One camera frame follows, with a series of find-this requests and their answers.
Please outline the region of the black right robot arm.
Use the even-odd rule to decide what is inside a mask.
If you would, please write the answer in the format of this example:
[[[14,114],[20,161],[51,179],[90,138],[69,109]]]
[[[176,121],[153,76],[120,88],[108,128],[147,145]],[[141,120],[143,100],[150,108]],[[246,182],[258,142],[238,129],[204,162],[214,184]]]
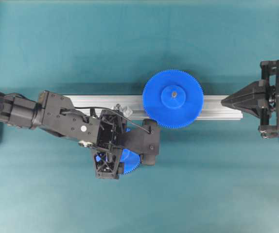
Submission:
[[[262,77],[221,100],[224,107],[240,110],[260,119],[262,138],[279,137],[279,60],[260,63]]]

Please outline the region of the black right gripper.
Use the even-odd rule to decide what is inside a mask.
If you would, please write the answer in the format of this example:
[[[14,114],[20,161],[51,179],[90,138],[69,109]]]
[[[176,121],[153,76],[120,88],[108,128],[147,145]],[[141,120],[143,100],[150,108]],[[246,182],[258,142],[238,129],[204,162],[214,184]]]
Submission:
[[[224,107],[261,118],[261,137],[279,137],[279,60],[262,61],[262,81],[255,81],[221,100]],[[265,94],[265,101],[243,101]]]

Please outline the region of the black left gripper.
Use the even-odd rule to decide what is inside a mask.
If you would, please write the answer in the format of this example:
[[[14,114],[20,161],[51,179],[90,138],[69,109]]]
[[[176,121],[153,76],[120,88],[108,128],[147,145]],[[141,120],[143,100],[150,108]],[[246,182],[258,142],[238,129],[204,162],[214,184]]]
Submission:
[[[123,149],[111,146],[124,148],[120,137],[126,132],[127,121],[121,111],[111,109],[102,109],[97,119],[100,121],[97,141],[90,146],[95,176],[118,180],[124,172]]]

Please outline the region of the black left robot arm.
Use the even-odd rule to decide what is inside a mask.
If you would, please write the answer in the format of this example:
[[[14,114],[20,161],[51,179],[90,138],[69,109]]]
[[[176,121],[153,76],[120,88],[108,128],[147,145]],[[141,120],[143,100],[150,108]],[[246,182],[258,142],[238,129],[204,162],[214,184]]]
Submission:
[[[39,128],[56,137],[77,141],[89,148],[97,178],[118,179],[124,173],[120,136],[127,120],[117,110],[89,107],[86,115],[70,98],[44,91],[38,101],[19,93],[0,92],[0,122],[18,128]]]

